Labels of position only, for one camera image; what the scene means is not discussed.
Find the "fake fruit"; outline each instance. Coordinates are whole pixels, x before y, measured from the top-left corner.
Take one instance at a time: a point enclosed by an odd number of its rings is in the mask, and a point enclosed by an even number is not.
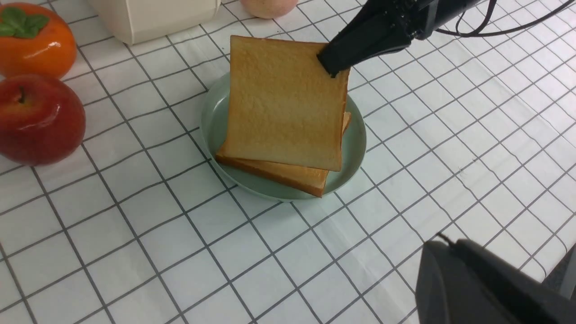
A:
[[[244,9],[253,16],[272,19],[289,13],[298,0],[240,0]]]
[[[0,74],[62,78],[76,60],[76,42],[54,12],[30,3],[0,5]]]
[[[24,165],[56,163],[82,143],[82,102],[58,79],[37,75],[0,81],[0,154]]]

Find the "toast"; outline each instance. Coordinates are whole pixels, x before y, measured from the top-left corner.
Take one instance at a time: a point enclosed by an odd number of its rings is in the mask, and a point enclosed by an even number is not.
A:
[[[331,78],[325,45],[230,37],[224,156],[340,171],[350,70]]]
[[[351,115],[344,113],[342,135],[350,124]],[[261,176],[286,186],[304,191],[311,195],[322,197],[326,185],[327,170],[300,167],[298,165],[281,164],[266,161],[243,160],[227,157],[222,149],[216,153],[216,161],[242,171]]]

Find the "plate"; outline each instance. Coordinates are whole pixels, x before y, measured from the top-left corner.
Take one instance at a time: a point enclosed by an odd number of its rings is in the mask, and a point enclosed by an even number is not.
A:
[[[220,78],[208,91],[204,100],[200,132],[210,158],[214,156],[226,139],[228,127],[228,101],[230,97],[230,74]],[[350,96],[346,111],[351,112],[352,120],[342,138],[342,170],[330,171],[326,179],[324,195],[346,184],[360,169],[366,152],[366,126],[356,104]],[[214,166],[238,186],[266,199],[294,201],[316,198],[313,195],[283,184],[255,176],[220,163]]]

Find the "apple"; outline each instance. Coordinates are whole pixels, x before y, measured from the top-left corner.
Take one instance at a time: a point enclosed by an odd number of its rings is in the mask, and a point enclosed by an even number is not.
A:
[[[53,164],[80,146],[85,130],[82,102],[60,80],[27,74],[0,81],[0,155]]]
[[[296,7],[298,0],[240,0],[244,9],[253,16],[264,19],[282,17]]]

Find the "grid tablecloth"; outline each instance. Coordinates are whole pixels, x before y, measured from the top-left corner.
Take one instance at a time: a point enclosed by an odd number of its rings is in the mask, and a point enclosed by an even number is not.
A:
[[[420,248],[435,233],[537,280],[576,241],[574,7],[525,32],[435,33],[358,64],[348,88],[368,128],[361,172],[336,194],[280,204],[215,172],[202,100],[229,70],[230,35],[326,42],[363,1],[301,1],[275,21],[231,1],[201,27],[136,46],[84,0],[40,4],[78,42],[65,80],[88,128],[57,165],[0,158],[2,324],[414,324]],[[500,1],[486,31],[559,5]]]

